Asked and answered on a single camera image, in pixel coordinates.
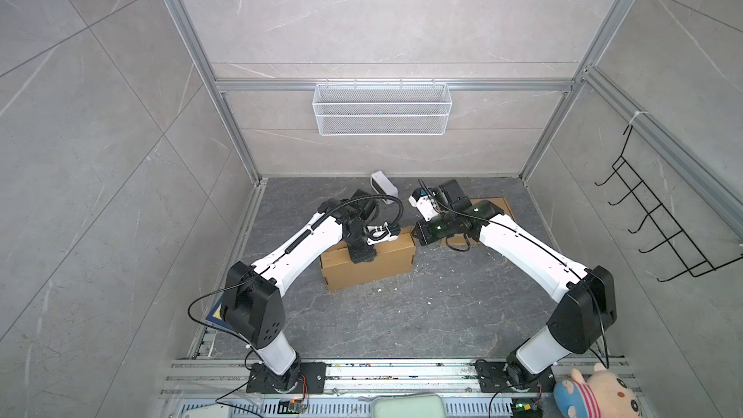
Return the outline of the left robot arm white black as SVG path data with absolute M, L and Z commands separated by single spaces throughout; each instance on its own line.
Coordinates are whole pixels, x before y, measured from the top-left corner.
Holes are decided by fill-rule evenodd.
M 273 388 L 288 392 L 300 377 L 300 356 L 284 334 L 286 291 L 339 243 L 346 244 L 352 262 L 373 261 L 377 244 L 400 236 L 403 214 L 404 204 L 394 195 L 359 190 L 349 199 L 328 199 L 275 251 L 251 264 L 238 261 L 230 267 L 220 317 L 257 354 Z

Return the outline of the cardboard box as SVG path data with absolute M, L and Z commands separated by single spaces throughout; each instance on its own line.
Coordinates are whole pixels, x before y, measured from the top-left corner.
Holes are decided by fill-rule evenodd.
M 481 231 L 495 218 L 510 216 L 502 206 L 490 199 L 459 199 L 452 202 L 445 214 L 444 244 L 458 252 L 466 252 L 482 243 Z

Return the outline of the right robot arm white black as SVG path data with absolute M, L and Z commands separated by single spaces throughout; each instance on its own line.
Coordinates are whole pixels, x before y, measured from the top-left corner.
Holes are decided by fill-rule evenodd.
M 555 301 L 546 325 L 508 355 L 503 371 L 511 387 L 526 389 L 554 363 L 588 352 L 615 323 L 615 282 L 609 270 L 561 255 L 491 201 L 471 201 L 458 181 L 434 188 L 420 182 L 409 203 L 421 215 L 413 229 L 420 244 L 460 234 L 506 257 Z

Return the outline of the cardboard sheet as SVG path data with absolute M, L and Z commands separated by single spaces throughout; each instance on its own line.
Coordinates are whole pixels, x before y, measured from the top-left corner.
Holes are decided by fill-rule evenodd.
M 324 252 L 320 268 L 327 288 L 342 290 L 410 273 L 416 256 L 412 230 L 412 226 L 406 226 L 397 240 L 375 245 L 377 255 L 372 261 L 354 263 L 344 242 Z

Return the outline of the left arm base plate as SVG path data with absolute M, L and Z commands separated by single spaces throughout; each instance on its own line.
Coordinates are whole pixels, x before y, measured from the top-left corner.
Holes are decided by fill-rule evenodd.
M 246 391 L 248 393 L 322 394 L 326 381 L 327 364 L 322 362 L 294 362 L 283 375 L 272 372 L 263 364 L 253 364 Z

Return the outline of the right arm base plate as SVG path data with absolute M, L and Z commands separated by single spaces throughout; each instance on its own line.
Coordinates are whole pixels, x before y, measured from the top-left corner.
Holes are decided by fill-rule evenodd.
M 504 361 L 491 362 L 477 359 L 473 367 L 483 393 L 537 393 L 551 392 L 555 387 L 555 375 L 547 368 L 539 377 L 525 373 L 515 364 Z

